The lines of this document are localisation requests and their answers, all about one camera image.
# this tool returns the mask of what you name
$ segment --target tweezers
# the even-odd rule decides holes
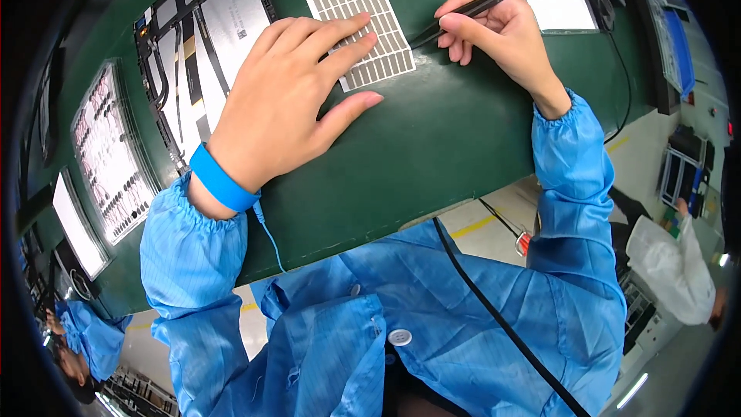
[[[467,17],[475,17],[477,14],[484,12],[485,10],[488,10],[489,8],[495,6],[496,4],[502,2],[503,0],[472,0],[471,2],[461,5],[455,10],[450,11],[450,13],[460,13],[464,14]],[[424,37],[427,33],[432,31],[433,29],[437,29],[437,31],[432,34],[429,37]],[[438,37],[442,36],[445,33],[442,29],[440,29],[440,21],[435,20],[433,21],[428,27],[422,30],[421,33],[417,34],[416,37],[413,39],[410,39],[409,46],[412,49],[416,49],[417,47],[423,46],[427,42],[432,41],[433,39],[437,39]]]

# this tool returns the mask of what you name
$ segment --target person in white coat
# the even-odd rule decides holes
[[[653,222],[643,205],[614,187],[609,192],[628,224],[611,223],[618,264],[622,259],[651,288],[662,305],[687,325],[720,329],[727,290],[716,290],[702,259],[687,203],[679,198],[680,234],[674,238]]]

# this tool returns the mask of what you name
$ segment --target blue bin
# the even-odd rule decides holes
[[[687,43],[687,35],[682,27],[682,21],[674,10],[664,10],[666,15],[666,24],[669,32],[672,34],[674,42],[674,56],[680,65],[680,82],[682,85],[682,100],[687,100],[694,88],[694,68],[692,67],[692,57],[690,55],[690,46]]]

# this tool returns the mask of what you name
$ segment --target blue anti-static smock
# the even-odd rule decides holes
[[[533,156],[545,192],[530,269],[456,251],[535,355],[596,415],[622,357],[625,299],[607,222],[613,168],[588,104],[569,95],[573,106],[559,120],[535,110]],[[407,370],[471,415],[570,415],[458,276],[431,221],[253,283],[273,327],[248,361],[232,292],[247,219],[205,218],[186,198],[189,179],[153,201],[141,245],[142,282],[162,316],[152,332],[170,346],[184,415],[380,415],[384,342],[394,329],[412,334],[396,347]]]
[[[107,380],[116,372],[126,327],[133,316],[101,320],[82,301],[57,302],[54,308],[64,328],[67,346],[75,353],[82,353],[93,378]]]

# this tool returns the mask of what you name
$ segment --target yellow floor marking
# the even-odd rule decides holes
[[[622,139],[620,139],[619,141],[617,141],[616,144],[610,145],[610,148],[607,149],[607,153],[614,152],[617,147],[621,146],[622,144],[625,144],[625,142],[627,142],[629,138],[630,137],[627,137],[627,136],[626,137],[623,137]]]
[[[257,304],[255,304],[255,303],[249,303],[249,304],[246,304],[245,306],[242,306],[241,308],[239,308],[239,311],[240,312],[244,312],[244,311],[256,310],[256,309],[257,309]],[[141,329],[148,329],[150,327],[152,327],[152,324],[141,324],[141,325],[129,326],[129,327],[127,327],[126,330],[141,330]]]
[[[470,226],[464,227],[463,229],[460,229],[457,232],[453,232],[450,234],[452,238],[459,238],[462,236],[465,236],[468,233],[473,232],[474,230],[481,229],[485,225],[489,224],[491,221],[495,220],[496,218],[494,216],[489,216],[488,218],[483,218],[479,222],[474,222]]]

